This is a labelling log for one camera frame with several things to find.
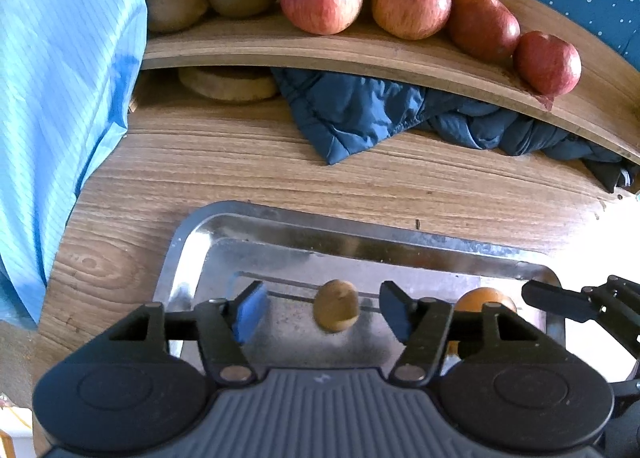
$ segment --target wooden table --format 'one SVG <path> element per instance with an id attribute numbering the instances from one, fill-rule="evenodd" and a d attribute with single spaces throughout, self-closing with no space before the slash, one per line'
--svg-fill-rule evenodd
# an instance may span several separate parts
<path id="1" fill-rule="evenodd" d="M 625 191 L 607 194 L 580 162 L 511 158 L 404 133 L 327 167 L 282 99 L 215 104 L 174 79 L 157 84 L 129 123 L 66 228 L 34 379 L 150 300 L 174 230 L 220 200 L 406 229 L 420 219 L 425 231 L 548 253 L 574 289 L 611 273 L 640 281 L 633 265 L 640 203 Z M 46 447 L 39 434 L 36 446 Z"/>

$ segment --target pivot screw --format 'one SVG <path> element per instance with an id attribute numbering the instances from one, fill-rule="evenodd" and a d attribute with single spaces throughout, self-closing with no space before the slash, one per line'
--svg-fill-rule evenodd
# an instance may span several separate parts
<path id="1" fill-rule="evenodd" d="M 227 366 L 220 372 L 227 382 L 246 382 L 251 378 L 251 370 L 246 366 Z"/>
<path id="2" fill-rule="evenodd" d="M 424 377 L 426 377 L 426 372 L 420 366 L 403 364 L 396 368 L 394 376 L 403 382 L 420 382 Z"/>

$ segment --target wood grain surface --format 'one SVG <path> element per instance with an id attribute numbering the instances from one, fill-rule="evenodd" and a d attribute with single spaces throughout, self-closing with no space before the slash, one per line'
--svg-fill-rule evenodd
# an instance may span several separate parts
<path id="1" fill-rule="evenodd" d="M 539 250 L 579 289 L 640 280 L 640 204 L 580 162 L 512 158 L 403 133 L 327 167 L 281 98 L 218 104 L 158 73 L 129 133 L 82 190 L 49 281 L 34 355 L 44 371 L 154 293 L 169 241 L 196 208 L 247 200 Z M 40 431 L 36 447 L 46 449 Z"/>
<path id="2" fill-rule="evenodd" d="M 554 102 L 533 94 L 508 66 L 460 52 L 439 34 L 402 41 L 361 19 L 336 36 L 311 36 L 279 13 L 243 21 L 213 18 L 177 34 L 150 38 L 143 69 L 245 64 L 378 76 L 464 94 L 539 118 L 640 163 L 640 72 L 587 30 L 535 0 L 502 0 L 523 31 L 573 43 L 582 78 Z"/>

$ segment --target light blue striped cloth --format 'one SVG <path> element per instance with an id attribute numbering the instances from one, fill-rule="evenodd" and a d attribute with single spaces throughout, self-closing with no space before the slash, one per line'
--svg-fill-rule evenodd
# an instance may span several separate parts
<path id="1" fill-rule="evenodd" d="M 0 0 L 0 319 L 40 319 L 80 190 L 127 130 L 145 43 L 145 0 Z"/>

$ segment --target blue gripper pad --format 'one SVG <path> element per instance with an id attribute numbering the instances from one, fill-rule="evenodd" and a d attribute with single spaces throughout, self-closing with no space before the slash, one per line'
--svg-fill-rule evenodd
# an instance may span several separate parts
<path id="1" fill-rule="evenodd" d="M 455 431 L 424 391 L 392 386 L 375 369 L 357 369 L 271 370 L 256 386 L 221 393 L 202 421 L 183 437 L 137 456 L 512 458 L 515 455 L 489 449 Z M 556 456 L 602 458 L 591 447 Z M 79 456 L 54 449 L 47 458 Z"/>
<path id="2" fill-rule="evenodd" d="M 231 326 L 234 339 L 238 344 L 244 344 L 251 338 L 260 323 L 260 319 L 267 311 L 268 304 L 267 287 L 263 284 L 244 297 L 236 313 L 236 322 Z"/>

